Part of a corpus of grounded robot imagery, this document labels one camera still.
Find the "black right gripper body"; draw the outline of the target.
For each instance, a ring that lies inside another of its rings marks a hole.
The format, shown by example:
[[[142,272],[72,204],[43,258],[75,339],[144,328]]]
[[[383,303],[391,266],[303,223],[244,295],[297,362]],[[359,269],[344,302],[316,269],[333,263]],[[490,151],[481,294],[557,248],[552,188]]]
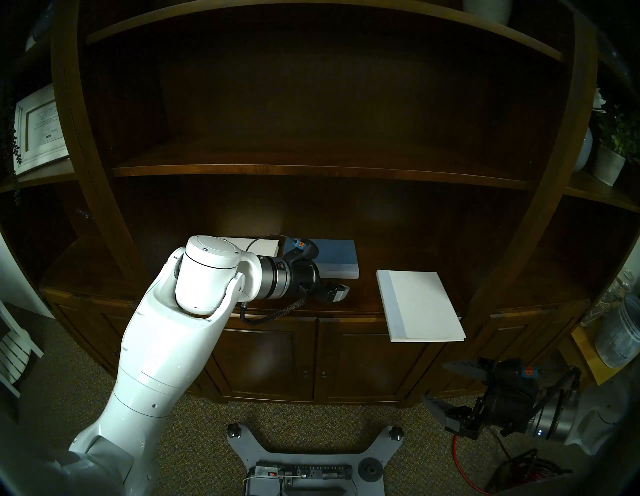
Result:
[[[472,406],[457,406],[445,413],[445,430],[457,436],[477,440],[485,430],[495,426],[513,432],[524,433],[529,414],[535,405],[537,386],[511,388],[493,386],[475,398]]]

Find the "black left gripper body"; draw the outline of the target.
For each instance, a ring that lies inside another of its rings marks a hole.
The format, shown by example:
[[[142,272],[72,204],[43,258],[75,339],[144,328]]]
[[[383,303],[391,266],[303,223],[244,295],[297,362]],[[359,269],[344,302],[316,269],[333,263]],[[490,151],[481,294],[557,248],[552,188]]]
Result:
[[[319,277],[319,270],[312,260],[297,260],[289,263],[291,280],[287,289],[288,298],[330,300],[330,293]]]

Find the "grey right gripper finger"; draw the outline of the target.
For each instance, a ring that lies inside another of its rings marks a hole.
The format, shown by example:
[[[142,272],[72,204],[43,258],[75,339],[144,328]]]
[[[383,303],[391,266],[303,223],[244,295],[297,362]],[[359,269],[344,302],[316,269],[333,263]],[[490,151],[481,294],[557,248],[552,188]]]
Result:
[[[442,367],[456,375],[470,378],[474,381],[486,383],[488,379],[488,365],[482,360],[456,360],[444,363]]]
[[[449,418],[447,412],[453,409],[453,404],[431,397],[428,394],[422,395],[422,402],[433,417],[443,426],[453,426],[453,420]]]

